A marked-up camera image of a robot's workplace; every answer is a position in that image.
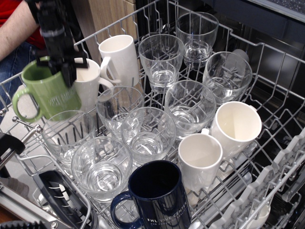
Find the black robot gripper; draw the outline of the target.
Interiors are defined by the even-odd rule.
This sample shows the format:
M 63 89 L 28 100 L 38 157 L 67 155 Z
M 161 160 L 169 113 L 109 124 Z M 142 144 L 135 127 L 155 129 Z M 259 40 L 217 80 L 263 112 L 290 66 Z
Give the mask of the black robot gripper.
M 74 36 L 70 23 L 65 15 L 36 14 L 35 20 L 40 25 L 40 33 L 44 38 L 46 53 L 38 53 L 38 57 L 48 56 L 41 66 L 48 66 L 52 74 L 62 73 L 67 87 L 72 87 L 76 80 L 76 69 L 87 68 L 86 55 L 74 48 Z

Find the person forearm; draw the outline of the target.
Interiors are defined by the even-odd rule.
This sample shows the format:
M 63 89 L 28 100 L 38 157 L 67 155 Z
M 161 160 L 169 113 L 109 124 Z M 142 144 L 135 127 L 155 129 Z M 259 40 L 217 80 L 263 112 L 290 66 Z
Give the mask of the person forearm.
M 28 3 L 23 0 L 0 28 L 0 60 L 26 41 L 38 27 Z

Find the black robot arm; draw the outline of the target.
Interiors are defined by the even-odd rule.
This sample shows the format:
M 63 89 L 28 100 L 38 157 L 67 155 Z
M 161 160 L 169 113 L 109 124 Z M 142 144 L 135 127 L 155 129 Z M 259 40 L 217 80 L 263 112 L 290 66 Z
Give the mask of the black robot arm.
M 77 68 L 87 68 L 86 54 L 74 47 L 74 34 L 68 22 L 68 14 L 61 0 L 26 1 L 32 16 L 40 26 L 46 49 L 34 51 L 38 66 L 49 67 L 54 75 L 62 73 L 67 87 L 77 79 Z

